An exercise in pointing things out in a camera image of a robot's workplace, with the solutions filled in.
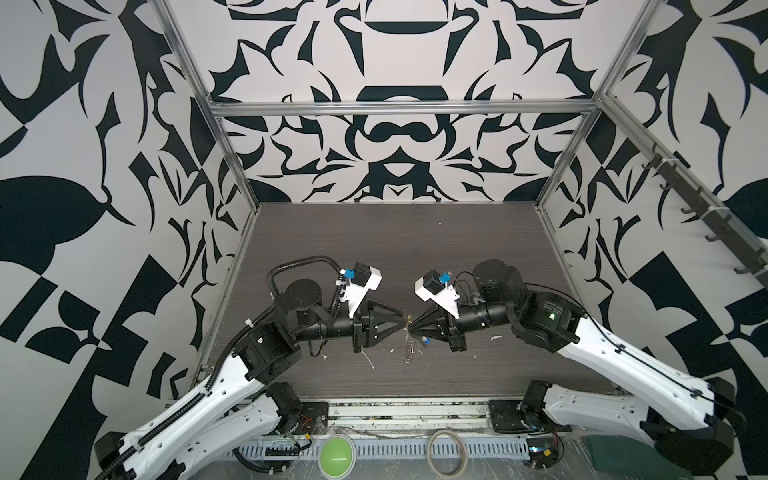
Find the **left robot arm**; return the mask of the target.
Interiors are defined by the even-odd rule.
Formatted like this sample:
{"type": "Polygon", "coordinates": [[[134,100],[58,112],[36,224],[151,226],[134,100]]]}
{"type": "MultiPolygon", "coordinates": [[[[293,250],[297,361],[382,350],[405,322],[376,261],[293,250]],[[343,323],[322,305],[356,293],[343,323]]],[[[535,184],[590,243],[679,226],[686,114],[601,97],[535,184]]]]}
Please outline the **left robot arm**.
{"type": "Polygon", "coordinates": [[[363,263],[341,267],[315,255],[272,268],[271,304],[229,341],[211,373],[145,425],[95,444],[101,479],[190,479],[248,440],[289,435],[303,410],[279,376],[301,343],[350,338],[356,353],[405,326],[403,313],[368,299],[383,276],[363,263]]]}

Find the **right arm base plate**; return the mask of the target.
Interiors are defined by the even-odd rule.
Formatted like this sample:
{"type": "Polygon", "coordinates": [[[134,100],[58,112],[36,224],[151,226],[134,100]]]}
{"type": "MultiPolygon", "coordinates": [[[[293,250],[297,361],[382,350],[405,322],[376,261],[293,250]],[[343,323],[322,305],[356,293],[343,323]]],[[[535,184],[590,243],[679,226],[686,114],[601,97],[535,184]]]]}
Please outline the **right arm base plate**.
{"type": "Polygon", "coordinates": [[[493,430],[499,434],[524,434],[536,430],[525,419],[525,415],[519,408],[520,400],[488,401],[490,424],[493,430]]]}

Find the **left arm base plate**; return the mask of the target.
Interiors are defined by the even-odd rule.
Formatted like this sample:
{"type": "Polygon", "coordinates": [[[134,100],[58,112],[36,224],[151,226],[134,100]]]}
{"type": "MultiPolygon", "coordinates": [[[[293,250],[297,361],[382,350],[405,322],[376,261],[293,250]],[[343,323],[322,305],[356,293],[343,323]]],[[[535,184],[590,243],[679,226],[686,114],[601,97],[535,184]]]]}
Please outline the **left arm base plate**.
{"type": "Polygon", "coordinates": [[[303,402],[300,413],[291,424],[293,435],[313,434],[325,428],[329,416],[329,403],[325,401],[303,402]]]}

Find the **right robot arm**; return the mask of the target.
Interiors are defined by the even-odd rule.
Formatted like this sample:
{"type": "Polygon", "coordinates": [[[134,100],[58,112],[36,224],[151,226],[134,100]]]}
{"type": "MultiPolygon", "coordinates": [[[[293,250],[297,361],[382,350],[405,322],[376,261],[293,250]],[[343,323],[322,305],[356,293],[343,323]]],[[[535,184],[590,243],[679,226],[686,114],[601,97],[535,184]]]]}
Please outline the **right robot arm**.
{"type": "Polygon", "coordinates": [[[621,339],[574,299],[534,290],[519,270],[497,259],[472,272],[476,294],[463,303],[453,276],[430,270],[414,285],[430,308],[409,326],[416,340],[467,348],[470,332],[510,327],[524,343],[575,361],[621,388],[619,394],[576,391],[549,381],[530,382],[516,406],[512,432],[585,427],[649,445],[695,476],[712,475],[735,450],[735,388],[675,369],[621,339]]]}

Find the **metal keyring with yellow tag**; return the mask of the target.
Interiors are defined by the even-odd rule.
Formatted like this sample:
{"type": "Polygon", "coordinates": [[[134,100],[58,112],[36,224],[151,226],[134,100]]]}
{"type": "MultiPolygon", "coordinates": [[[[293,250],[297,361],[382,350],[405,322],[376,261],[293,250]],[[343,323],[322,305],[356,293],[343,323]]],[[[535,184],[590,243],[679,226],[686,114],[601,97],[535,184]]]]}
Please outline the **metal keyring with yellow tag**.
{"type": "Polygon", "coordinates": [[[404,364],[412,363],[415,352],[416,352],[415,341],[410,333],[410,327],[412,323],[413,323],[412,316],[408,315],[406,318],[405,326],[403,328],[404,339],[405,339],[404,358],[403,358],[404,364]]]}

